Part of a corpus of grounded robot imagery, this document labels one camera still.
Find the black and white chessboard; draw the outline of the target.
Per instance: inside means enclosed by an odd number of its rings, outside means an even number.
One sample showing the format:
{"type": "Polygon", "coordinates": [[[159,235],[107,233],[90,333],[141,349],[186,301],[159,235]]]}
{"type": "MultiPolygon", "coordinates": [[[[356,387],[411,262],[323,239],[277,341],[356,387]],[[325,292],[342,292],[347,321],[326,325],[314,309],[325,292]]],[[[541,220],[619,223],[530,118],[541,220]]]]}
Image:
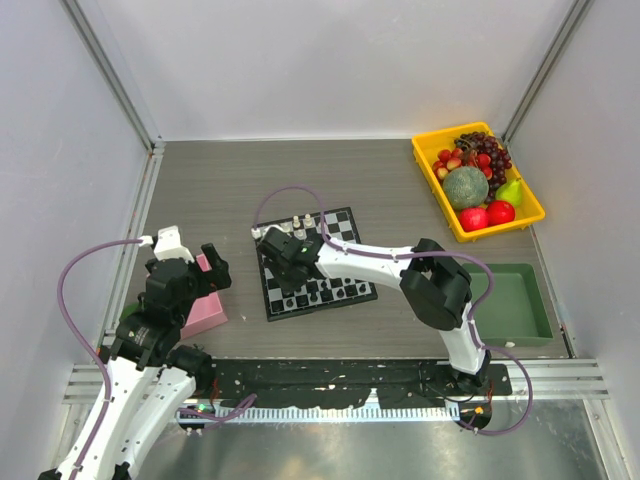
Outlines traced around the black and white chessboard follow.
{"type": "MultiPolygon", "coordinates": [[[[331,237],[350,243],[360,242],[355,217],[349,206],[326,211],[325,220],[331,237]]],[[[296,291],[285,291],[267,267],[265,256],[257,253],[257,259],[269,322],[378,299],[373,283],[353,278],[310,279],[296,291]]]]}

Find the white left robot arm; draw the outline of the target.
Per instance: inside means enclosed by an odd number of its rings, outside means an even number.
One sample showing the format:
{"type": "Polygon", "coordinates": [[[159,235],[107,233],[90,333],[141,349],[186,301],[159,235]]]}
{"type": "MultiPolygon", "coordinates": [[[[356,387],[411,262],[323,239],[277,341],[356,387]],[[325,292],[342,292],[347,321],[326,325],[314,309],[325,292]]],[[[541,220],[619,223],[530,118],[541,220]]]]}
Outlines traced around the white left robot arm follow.
{"type": "Polygon", "coordinates": [[[96,362],[103,386],[85,425],[59,466],[42,479],[134,479],[167,423],[189,397],[201,398],[215,378],[213,359],[181,344],[195,301],[231,285],[229,265],[212,244],[201,247],[202,269],[187,249],[150,243],[154,259],[136,309],[116,330],[106,361],[96,362]]]}

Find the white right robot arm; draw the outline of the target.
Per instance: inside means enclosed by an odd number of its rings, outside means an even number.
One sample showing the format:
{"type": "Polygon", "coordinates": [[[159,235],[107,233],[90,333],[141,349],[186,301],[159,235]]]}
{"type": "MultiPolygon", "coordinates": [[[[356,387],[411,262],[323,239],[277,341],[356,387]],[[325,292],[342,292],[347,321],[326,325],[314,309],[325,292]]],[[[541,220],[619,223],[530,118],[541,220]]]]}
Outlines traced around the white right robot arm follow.
{"type": "Polygon", "coordinates": [[[386,248],[317,233],[300,239],[269,226],[257,240],[257,251],[285,291],[311,279],[351,278],[402,292],[414,316],[440,333],[454,386],[474,394],[487,384],[491,355],[471,325],[471,277],[437,242],[422,239],[414,247],[386,248]]]}

